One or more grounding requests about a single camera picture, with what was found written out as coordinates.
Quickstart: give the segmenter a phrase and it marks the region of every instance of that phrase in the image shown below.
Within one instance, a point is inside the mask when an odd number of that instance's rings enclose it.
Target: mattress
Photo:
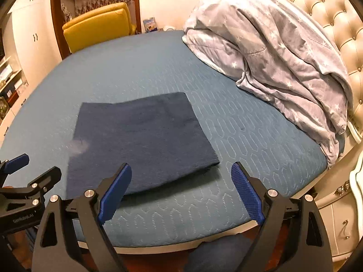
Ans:
[[[231,180],[235,161],[266,188],[285,196],[326,169],[318,144],[273,106],[197,59],[182,35],[128,36],[62,61],[30,95],[8,130],[0,159],[27,153],[30,163],[9,176],[6,185],[25,186],[57,166],[62,179],[46,201],[53,194],[65,198],[68,145],[82,102],[117,103],[178,91],[188,96],[221,162],[207,172],[124,197],[104,225],[115,247],[188,242],[250,221]],[[78,222],[75,228],[78,240],[84,241]]]

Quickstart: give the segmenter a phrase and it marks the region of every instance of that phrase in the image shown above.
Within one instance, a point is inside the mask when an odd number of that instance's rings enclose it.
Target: yellow chair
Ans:
[[[104,41],[134,35],[126,3],[116,3],[84,13],[63,25],[63,34],[72,53]]]

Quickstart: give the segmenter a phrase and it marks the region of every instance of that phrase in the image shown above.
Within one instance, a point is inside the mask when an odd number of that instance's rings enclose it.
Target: brown wooden door frame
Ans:
[[[50,0],[50,9],[52,11],[52,21],[54,33],[56,35],[59,53],[62,59],[70,55],[69,47],[63,35],[63,11],[61,9],[61,0]],[[135,15],[136,15],[136,29],[141,33],[141,20],[140,20],[140,1],[135,0]]]

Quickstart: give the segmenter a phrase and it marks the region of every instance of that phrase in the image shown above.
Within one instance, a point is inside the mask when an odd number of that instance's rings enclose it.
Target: crumpled duvet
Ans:
[[[289,0],[201,0],[184,43],[320,144],[331,167],[353,93],[334,43]]]

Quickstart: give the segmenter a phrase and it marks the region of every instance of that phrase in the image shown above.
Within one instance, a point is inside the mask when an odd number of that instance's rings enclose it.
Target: headboard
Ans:
[[[363,22],[349,0],[290,0],[309,13],[336,43],[353,88],[348,127],[359,143],[363,131]]]

